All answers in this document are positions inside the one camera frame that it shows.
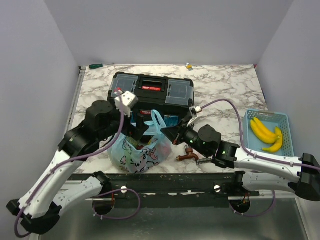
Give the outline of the light blue plastic bag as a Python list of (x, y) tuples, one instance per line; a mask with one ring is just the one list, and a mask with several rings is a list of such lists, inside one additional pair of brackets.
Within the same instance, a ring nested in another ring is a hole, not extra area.
[(118, 170), (131, 174), (141, 174), (159, 165), (168, 158), (157, 151), (157, 145), (160, 142), (170, 142), (161, 132), (161, 129), (167, 126), (157, 110), (151, 111), (151, 118), (151, 121), (146, 122), (149, 129), (144, 134), (146, 137), (151, 137), (151, 140), (149, 144), (143, 145), (141, 150), (135, 149), (128, 143), (126, 141), (127, 136), (123, 134), (121, 134), (112, 147), (107, 150), (112, 165)]

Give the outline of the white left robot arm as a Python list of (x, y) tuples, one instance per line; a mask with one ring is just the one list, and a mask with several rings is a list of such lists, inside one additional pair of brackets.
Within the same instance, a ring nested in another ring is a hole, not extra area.
[(64, 135), (49, 166), (21, 198), (10, 200), (6, 208), (16, 217), (17, 238), (44, 235), (60, 220), (63, 212), (87, 198), (104, 198), (120, 192), (111, 179), (97, 171), (73, 189), (60, 193), (70, 176), (88, 158), (105, 152), (121, 134), (139, 140), (149, 128), (142, 118), (131, 124), (131, 111), (138, 99), (116, 97), (112, 104), (97, 100), (85, 112), (84, 120)]

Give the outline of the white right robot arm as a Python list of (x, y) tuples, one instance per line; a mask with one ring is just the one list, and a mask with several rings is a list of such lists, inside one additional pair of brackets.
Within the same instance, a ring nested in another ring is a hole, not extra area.
[(242, 178), (230, 183), (230, 191), (241, 196), (258, 190), (285, 191), (304, 200), (320, 200), (320, 166), (308, 153), (302, 157), (276, 156), (243, 148), (222, 140), (210, 125), (198, 131), (191, 126), (166, 127), (161, 132), (173, 145), (185, 143), (220, 168), (247, 169)]

